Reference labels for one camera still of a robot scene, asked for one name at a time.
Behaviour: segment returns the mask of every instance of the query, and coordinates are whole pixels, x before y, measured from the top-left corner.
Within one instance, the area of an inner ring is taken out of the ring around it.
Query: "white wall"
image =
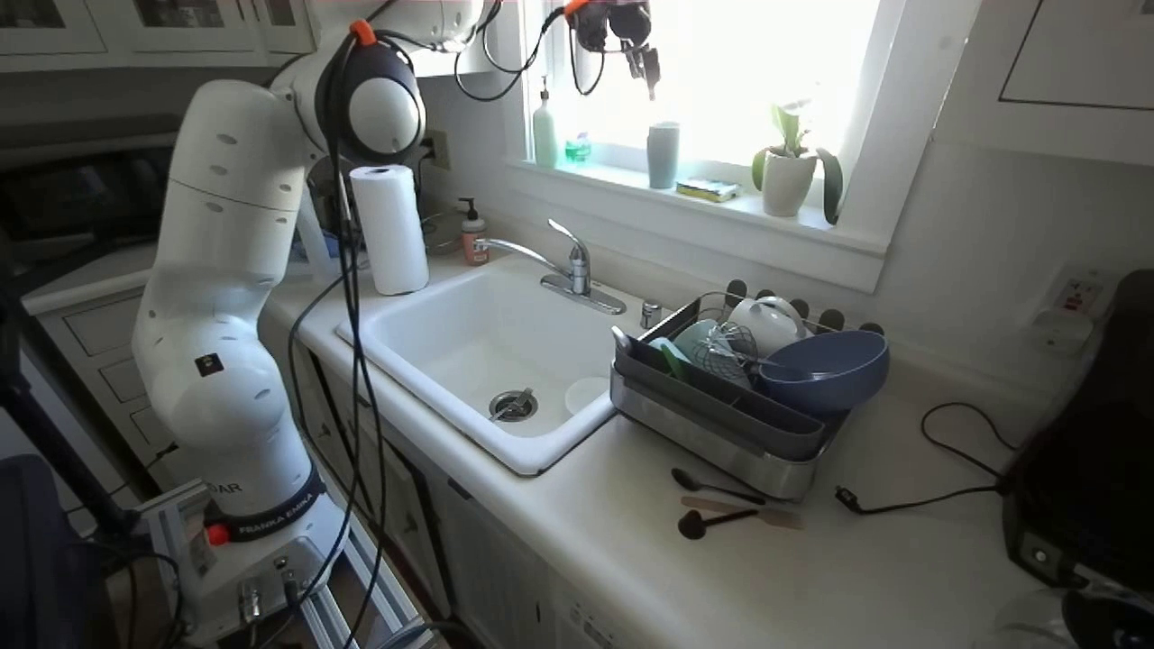
[[[477,104],[447,81],[421,92],[428,122],[452,134],[454,159],[452,174],[436,174],[436,194],[445,202],[477,194],[493,232],[563,253],[540,229],[546,218],[559,218],[591,241],[598,282],[686,302],[730,277],[747,277],[750,289],[772,285],[876,317],[894,347],[1049,402],[1065,402],[1094,359],[1052,359],[1025,339],[1029,309],[1060,264],[1154,266],[1154,169],[932,144],[880,289],[843,291],[780,272],[772,260],[730,260],[623,229],[610,232],[566,205],[527,198],[517,183],[529,174],[510,169],[523,159],[512,151],[523,113],[517,93]]]

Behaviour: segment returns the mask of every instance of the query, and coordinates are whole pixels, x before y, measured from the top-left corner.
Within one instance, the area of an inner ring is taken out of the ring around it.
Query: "bowl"
[[[891,369],[891,347],[876,331],[823,331],[796,339],[750,369],[753,386],[796,410],[843,414],[870,402]]]

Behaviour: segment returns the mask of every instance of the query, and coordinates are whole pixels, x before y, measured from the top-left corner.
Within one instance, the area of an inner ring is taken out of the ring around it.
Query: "sink basin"
[[[616,291],[629,313],[613,317],[548,291],[546,273],[500,255],[359,321],[363,359],[517,478],[546,472],[613,414],[610,327],[640,321],[640,301]]]

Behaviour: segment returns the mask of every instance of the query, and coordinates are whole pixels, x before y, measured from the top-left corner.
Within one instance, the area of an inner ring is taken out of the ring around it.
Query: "bottle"
[[[483,220],[480,220],[471,198],[463,198],[463,202],[466,202],[466,218],[463,218],[463,255],[466,255],[468,266],[480,266],[480,264],[491,260],[491,253],[480,246]]]
[[[548,81],[540,81],[540,104],[534,113],[534,162],[540,169],[557,169],[559,159],[559,142],[557,142],[557,121],[548,113]]]

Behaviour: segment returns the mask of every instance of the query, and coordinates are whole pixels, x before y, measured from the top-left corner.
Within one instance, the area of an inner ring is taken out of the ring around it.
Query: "faucet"
[[[552,272],[552,273],[540,277],[546,289],[557,289],[557,291],[563,291],[571,301],[591,302],[591,306],[610,309],[610,313],[623,313],[629,306],[616,296],[591,289],[591,266],[588,266],[585,241],[571,229],[563,229],[559,220],[548,220],[548,229],[572,241],[571,266],[559,266],[548,255],[540,255],[536,248],[510,241],[510,237],[477,237],[477,246],[480,248],[521,253],[521,255],[527,255],[527,260],[534,260],[534,264]]]
[[[521,241],[510,241],[510,237],[480,237],[477,246],[480,246],[480,248],[510,248],[510,253],[521,253],[521,255],[527,255],[527,260],[534,260],[534,264],[563,273],[563,277],[571,282],[571,291],[572,291],[572,296],[588,296],[588,248],[585,248],[585,241],[581,241],[571,229],[563,229],[563,225],[557,225],[557,220],[548,220],[548,229],[559,232],[559,234],[566,234],[566,237],[572,241],[572,248],[571,248],[571,266],[559,266],[559,264],[552,264],[548,255],[540,255],[536,248],[521,246]]]

